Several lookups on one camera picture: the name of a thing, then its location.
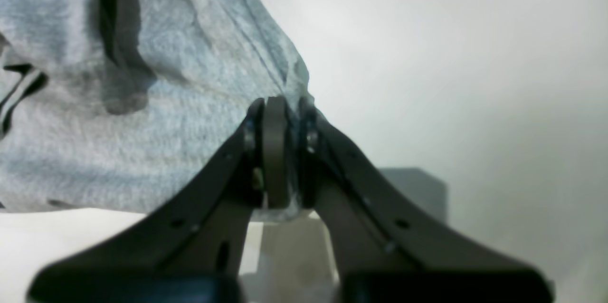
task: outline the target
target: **gray cloth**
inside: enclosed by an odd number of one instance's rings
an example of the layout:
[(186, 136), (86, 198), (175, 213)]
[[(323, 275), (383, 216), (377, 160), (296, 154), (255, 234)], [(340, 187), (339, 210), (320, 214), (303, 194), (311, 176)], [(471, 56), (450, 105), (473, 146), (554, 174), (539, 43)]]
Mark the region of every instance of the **gray cloth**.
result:
[(6, 212), (151, 212), (308, 72), (260, 0), (0, 0)]

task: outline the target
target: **white wall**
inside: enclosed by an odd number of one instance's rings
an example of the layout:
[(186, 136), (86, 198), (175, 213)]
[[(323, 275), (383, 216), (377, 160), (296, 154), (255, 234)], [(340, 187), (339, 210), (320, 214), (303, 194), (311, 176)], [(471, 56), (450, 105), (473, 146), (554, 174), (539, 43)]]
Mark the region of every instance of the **white wall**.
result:
[(451, 225), (608, 300), (608, 0), (263, 0), (328, 120)]

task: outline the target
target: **gray fabric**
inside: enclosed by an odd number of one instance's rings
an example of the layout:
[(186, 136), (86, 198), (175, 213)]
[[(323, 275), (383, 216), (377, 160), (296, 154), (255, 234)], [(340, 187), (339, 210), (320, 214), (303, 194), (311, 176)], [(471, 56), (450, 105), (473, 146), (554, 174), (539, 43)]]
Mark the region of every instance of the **gray fabric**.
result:
[(0, 34), (0, 211), (150, 212), (256, 98), (310, 97), (260, 0), (0, 0)]

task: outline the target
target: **black plastic bracket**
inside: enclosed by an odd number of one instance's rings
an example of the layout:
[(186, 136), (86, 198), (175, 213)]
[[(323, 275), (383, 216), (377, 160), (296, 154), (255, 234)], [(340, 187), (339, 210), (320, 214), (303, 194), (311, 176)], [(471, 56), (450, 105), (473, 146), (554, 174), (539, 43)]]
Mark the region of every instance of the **black plastic bracket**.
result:
[[(313, 104), (302, 100), (299, 110), (292, 126), (284, 98), (256, 100), (176, 197), (134, 227), (45, 268), (30, 301), (244, 302), (238, 269), (250, 216), (264, 201), (284, 208), (292, 195), (330, 230), (341, 278), (337, 301), (553, 301), (533, 266), (431, 218)], [(287, 189), (291, 181), (296, 191)]]

